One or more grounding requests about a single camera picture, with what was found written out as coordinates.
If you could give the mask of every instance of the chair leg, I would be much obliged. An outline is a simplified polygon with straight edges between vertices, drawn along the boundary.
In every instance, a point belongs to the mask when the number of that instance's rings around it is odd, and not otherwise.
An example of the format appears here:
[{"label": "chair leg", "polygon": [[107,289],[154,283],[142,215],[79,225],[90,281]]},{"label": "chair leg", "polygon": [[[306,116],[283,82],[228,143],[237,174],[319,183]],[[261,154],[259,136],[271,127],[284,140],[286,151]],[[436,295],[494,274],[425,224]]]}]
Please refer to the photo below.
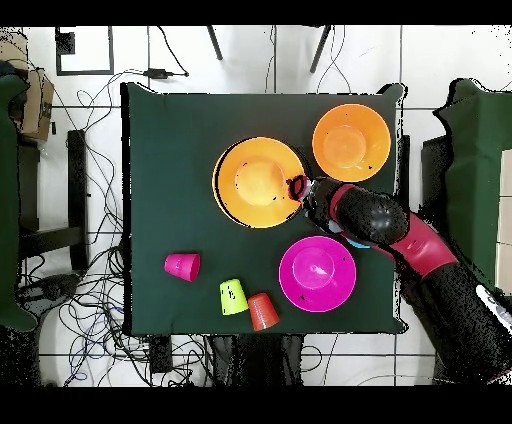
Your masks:
[{"label": "chair leg", "polygon": [[320,56],[322,55],[322,51],[325,46],[325,42],[327,41],[327,37],[329,36],[329,32],[331,31],[331,25],[326,25],[324,27],[324,31],[322,32],[322,36],[320,37],[320,43],[318,44],[318,47],[316,49],[315,57],[313,59],[313,63],[311,65],[311,69],[309,72],[312,74],[316,71],[316,66],[318,65],[318,61],[320,60]]},{"label": "chair leg", "polygon": [[217,41],[217,37],[215,36],[215,31],[213,30],[213,26],[206,25],[208,28],[208,33],[210,34],[210,39],[212,40],[213,48],[215,49],[215,54],[217,55],[217,59],[222,60],[222,53],[220,52],[219,43]]}]

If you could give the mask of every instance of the blue object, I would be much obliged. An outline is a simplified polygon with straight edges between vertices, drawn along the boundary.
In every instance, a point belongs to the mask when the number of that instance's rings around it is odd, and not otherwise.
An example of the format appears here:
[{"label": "blue object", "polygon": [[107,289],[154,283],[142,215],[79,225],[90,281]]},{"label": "blue object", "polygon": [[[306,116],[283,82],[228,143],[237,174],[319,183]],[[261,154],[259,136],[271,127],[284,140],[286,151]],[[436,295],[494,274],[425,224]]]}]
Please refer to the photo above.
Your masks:
[{"label": "blue object", "polygon": [[355,241],[352,241],[350,239],[347,239],[347,241],[354,247],[357,247],[358,249],[369,249],[370,246],[366,246],[364,244],[356,243]]}]

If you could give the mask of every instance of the black mat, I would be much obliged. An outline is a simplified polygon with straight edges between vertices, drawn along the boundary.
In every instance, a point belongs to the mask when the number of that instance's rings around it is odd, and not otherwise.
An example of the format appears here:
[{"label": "black mat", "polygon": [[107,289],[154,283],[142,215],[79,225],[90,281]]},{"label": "black mat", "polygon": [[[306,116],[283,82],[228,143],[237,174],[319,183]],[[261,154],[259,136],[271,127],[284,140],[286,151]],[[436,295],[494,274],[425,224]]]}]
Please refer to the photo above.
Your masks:
[{"label": "black mat", "polygon": [[[320,231],[302,213],[269,229],[237,225],[219,209],[211,186],[222,152],[255,136],[288,143],[307,160],[312,176],[322,175],[311,147],[316,123],[334,106],[359,103],[384,118],[393,140],[387,163],[362,185],[392,193],[395,108],[402,94],[398,84],[377,95],[161,95],[122,84],[123,149],[130,157],[124,171],[131,172],[131,186],[125,172],[123,196],[132,233],[132,285],[125,301],[126,310],[131,303],[132,333],[252,332],[249,312],[221,314],[219,284],[230,278],[241,280],[247,297],[268,293],[281,318],[268,332],[403,331],[393,318],[393,264],[384,255],[347,246],[358,275],[351,297],[327,313],[302,311],[281,291],[278,266],[291,244]],[[194,283],[164,271],[173,252],[201,254]]]}]

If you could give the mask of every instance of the red cup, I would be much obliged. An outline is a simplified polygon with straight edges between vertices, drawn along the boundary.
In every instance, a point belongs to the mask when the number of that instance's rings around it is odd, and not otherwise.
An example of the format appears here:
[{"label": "red cup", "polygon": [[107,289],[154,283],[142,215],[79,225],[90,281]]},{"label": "red cup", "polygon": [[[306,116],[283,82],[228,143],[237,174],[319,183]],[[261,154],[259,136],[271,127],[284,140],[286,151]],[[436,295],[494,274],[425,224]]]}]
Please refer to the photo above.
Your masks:
[{"label": "red cup", "polygon": [[247,301],[254,331],[264,330],[279,322],[274,306],[266,293],[255,294]]}]

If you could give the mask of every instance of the power adapter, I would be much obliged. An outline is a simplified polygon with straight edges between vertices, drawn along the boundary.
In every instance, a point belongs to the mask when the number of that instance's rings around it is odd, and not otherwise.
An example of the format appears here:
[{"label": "power adapter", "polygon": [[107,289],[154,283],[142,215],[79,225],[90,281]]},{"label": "power adapter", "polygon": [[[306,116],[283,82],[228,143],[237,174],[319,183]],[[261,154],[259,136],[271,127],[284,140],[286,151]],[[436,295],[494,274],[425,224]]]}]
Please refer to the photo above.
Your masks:
[{"label": "power adapter", "polygon": [[174,72],[167,72],[165,69],[149,68],[147,71],[144,71],[142,75],[151,79],[167,79],[174,75],[188,77],[189,73],[185,72],[184,74],[175,74]]}]

